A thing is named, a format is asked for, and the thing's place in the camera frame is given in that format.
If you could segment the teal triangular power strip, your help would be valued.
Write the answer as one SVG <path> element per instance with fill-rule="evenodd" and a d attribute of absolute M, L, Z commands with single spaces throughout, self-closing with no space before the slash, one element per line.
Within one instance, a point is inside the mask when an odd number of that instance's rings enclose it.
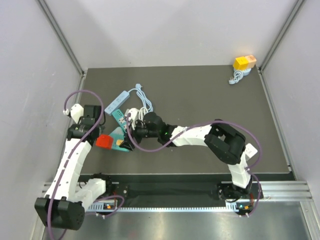
<path fill-rule="evenodd" d="M 128 149 L 120 147 L 120 144 L 124 140 L 124 131 L 123 129 L 118 126 L 116 129 L 114 129 L 110 134 L 110 137 L 113 138 L 111 149 L 115 151 L 121 151 L 121 152 L 129 152 Z"/>

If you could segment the red plug adapter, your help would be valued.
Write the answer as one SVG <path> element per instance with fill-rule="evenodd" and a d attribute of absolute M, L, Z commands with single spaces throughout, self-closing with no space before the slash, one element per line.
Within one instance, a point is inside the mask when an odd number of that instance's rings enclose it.
<path fill-rule="evenodd" d="M 111 150 L 113 148 L 114 138 L 107 134 L 101 134 L 95 142 L 99 148 Z"/>

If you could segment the orange plug adapter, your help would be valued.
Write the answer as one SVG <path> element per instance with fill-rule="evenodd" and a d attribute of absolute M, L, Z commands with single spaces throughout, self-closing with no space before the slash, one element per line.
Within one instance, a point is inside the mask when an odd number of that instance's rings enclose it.
<path fill-rule="evenodd" d="M 118 139 L 116 141 L 116 145 L 122 148 L 125 145 L 125 141 L 121 140 L 121 139 Z"/>

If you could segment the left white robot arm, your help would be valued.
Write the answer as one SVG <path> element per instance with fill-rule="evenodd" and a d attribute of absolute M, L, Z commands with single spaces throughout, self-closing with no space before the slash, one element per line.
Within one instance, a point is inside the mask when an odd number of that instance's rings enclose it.
<path fill-rule="evenodd" d="M 34 208 L 45 227 L 78 230 L 94 201 L 98 197 L 109 198 L 114 187 L 107 177 L 95 174 L 77 189 L 85 159 L 102 132 L 102 107 L 75 104 L 68 115 L 74 123 L 67 130 L 60 165 L 45 195 L 36 199 Z"/>

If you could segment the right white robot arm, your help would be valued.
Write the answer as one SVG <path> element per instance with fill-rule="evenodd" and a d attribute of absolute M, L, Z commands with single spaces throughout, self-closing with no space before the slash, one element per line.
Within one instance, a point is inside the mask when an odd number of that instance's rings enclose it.
<path fill-rule="evenodd" d="M 130 115 L 126 119 L 124 139 L 118 143 L 120 148 L 132 151 L 147 138 L 156 138 L 164 147 L 207 147 L 227 164 L 231 173 L 232 183 L 218 186 L 219 197 L 233 203 L 251 193 L 253 178 L 247 162 L 258 150 L 229 124 L 217 119 L 203 126 L 182 127 L 165 123 L 154 112 L 147 113 L 143 119 L 134 119 Z"/>

